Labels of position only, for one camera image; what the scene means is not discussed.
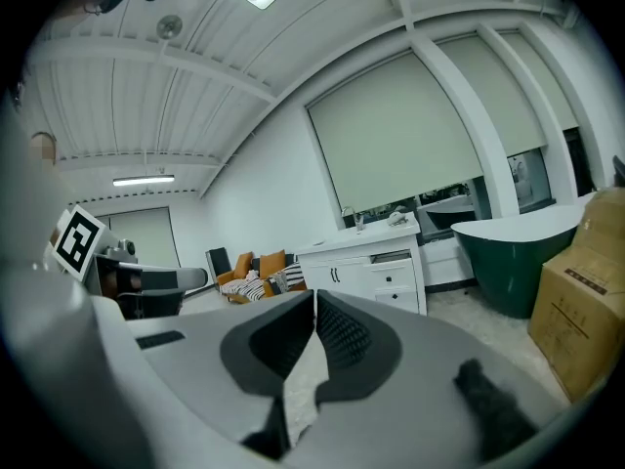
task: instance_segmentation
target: orange cushion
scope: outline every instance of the orange cushion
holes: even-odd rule
[[[241,254],[238,256],[238,261],[236,261],[236,268],[234,268],[235,279],[244,279],[245,277],[247,277],[247,274],[250,271],[250,266],[252,265],[253,258],[254,254],[252,252],[247,252],[246,254]]]
[[[286,256],[284,250],[272,255],[261,255],[261,279],[267,279],[280,270],[286,268]]]

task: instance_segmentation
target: brown cardboard box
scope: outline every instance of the brown cardboard box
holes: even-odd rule
[[[598,192],[573,244],[543,266],[529,334],[572,401],[610,371],[625,341],[623,222],[625,189]]]

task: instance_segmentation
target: corrugated white ceiling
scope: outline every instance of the corrugated white ceiling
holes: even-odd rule
[[[409,12],[419,19],[470,2],[510,0],[409,0]],[[171,14],[183,19],[183,30],[159,43],[156,25]],[[218,172],[196,160],[226,162],[247,135],[241,131],[311,64],[400,18],[393,0],[276,0],[265,11],[244,0],[125,0],[108,15],[42,30],[27,62],[23,125],[28,134],[54,134],[59,159],[77,162],[61,167],[71,201],[196,192]],[[175,164],[120,165],[114,157],[146,151],[165,153],[165,163],[174,155]],[[179,155],[192,158],[181,163]],[[176,175],[172,186],[112,186],[115,177],[161,169]]]

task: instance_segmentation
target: concrete floor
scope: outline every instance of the concrete floor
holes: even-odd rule
[[[428,316],[455,324],[529,373],[562,405],[569,405],[547,361],[527,334],[528,320],[514,320],[489,310],[478,287],[428,295]],[[236,306],[217,290],[187,299],[181,314]],[[314,390],[327,380],[323,347],[313,334],[307,348],[284,384],[289,437],[293,445],[316,419]]]

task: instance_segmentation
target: white dresser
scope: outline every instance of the white dresser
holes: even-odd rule
[[[406,311],[427,313],[419,223],[386,221],[341,230],[324,241],[296,250],[308,288],[377,300]]]

